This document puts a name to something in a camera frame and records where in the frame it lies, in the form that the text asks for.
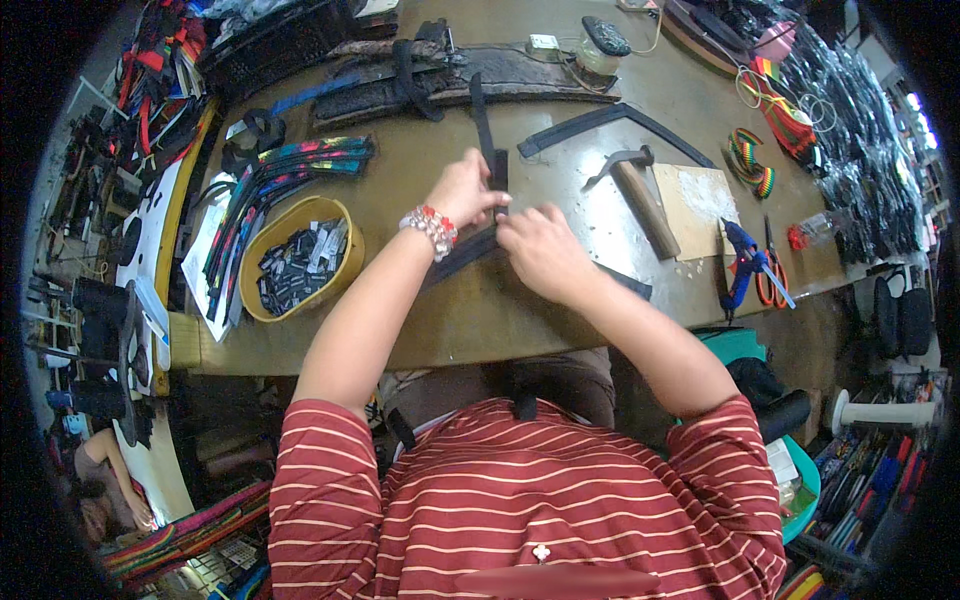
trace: wooden hammer handle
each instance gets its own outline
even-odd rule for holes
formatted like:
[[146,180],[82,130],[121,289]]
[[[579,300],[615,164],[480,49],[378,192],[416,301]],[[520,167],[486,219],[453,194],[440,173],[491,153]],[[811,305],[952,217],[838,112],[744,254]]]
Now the wooden hammer handle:
[[621,160],[611,167],[611,172],[623,196],[639,211],[640,223],[647,231],[657,258],[665,260],[679,256],[680,245],[667,225],[666,214],[661,206],[657,206],[657,199],[636,167],[627,160]]

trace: woman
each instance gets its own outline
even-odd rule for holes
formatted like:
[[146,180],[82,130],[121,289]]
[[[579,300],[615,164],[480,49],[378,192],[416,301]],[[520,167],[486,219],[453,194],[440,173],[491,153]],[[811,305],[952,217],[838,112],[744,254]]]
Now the woman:
[[86,536],[94,545],[153,528],[154,514],[133,489],[111,427],[81,444],[74,452],[73,465],[79,479],[73,493],[79,498]]
[[669,460],[601,426],[609,403],[587,410],[608,402],[601,394],[572,405],[540,388],[532,403],[517,394],[466,405],[469,395],[451,387],[447,398],[422,398],[428,410],[406,411],[406,452],[377,481],[364,405],[456,228],[510,200],[486,189],[489,175],[473,149],[448,166],[307,352],[271,490],[274,598],[463,597],[476,591],[458,583],[465,574],[524,565],[512,572],[542,578],[531,564],[658,577],[602,596],[773,598],[786,559],[749,402],[699,340],[598,270],[550,204],[498,216],[497,242],[524,284],[596,327],[684,420],[667,436]]

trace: beaded bracelet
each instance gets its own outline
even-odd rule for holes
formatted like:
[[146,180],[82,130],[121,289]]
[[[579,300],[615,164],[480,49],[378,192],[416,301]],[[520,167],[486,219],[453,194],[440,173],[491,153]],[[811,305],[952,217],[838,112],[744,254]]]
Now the beaded bracelet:
[[450,220],[426,204],[417,206],[400,219],[401,229],[415,228],[426,233],[433,242],[434,262],[440,262],[450,254],[457,241],[457,228]]

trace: woven strap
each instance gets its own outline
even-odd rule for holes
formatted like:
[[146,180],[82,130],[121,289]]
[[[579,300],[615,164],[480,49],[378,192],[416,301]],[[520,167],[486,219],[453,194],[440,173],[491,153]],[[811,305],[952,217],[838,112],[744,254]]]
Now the woven strap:
[[754,188],[754,194],[761,200],[769,196],[774,188],[774,170],[764,167],[754,158],[754,146],[762,143],[756,135],[743,128],[733,130],[727,140],[733,171],[741,181]]

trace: orange-handled scissors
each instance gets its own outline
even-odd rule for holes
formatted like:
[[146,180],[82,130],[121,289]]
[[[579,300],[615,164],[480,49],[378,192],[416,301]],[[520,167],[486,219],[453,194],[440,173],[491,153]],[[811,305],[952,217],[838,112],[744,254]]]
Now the orange-handled scissors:
[[[764,252],[767,255],[767,260],[770,262],[770,270],[773,271],[774,276],[783,284],[783,289],[789,291],[790,284],[787,283],[786,280],[786,271],[783,270],[783,265],[777,256],[777,251],[774,250],[774,237],[773,232],[770,230],[770,217],[768,215],[763,215],[763,227],[767,235],[767,247]],[[756,274],[756,294],[760,297],[760,301],[766,306],[771,304],[777,308],[786,306],[786,298],[783,297],[783,294],[780,293],[780,290],[777,289],[777,286],[774,285],[770,277],[763,272]]]

